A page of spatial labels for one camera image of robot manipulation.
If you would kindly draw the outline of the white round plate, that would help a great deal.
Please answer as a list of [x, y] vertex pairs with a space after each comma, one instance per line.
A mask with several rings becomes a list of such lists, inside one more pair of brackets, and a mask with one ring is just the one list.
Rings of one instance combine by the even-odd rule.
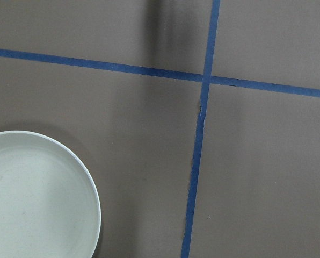
[[69, 148], [0, 132], [0, 257], [93, 257], [100, 228], [97, 188]]

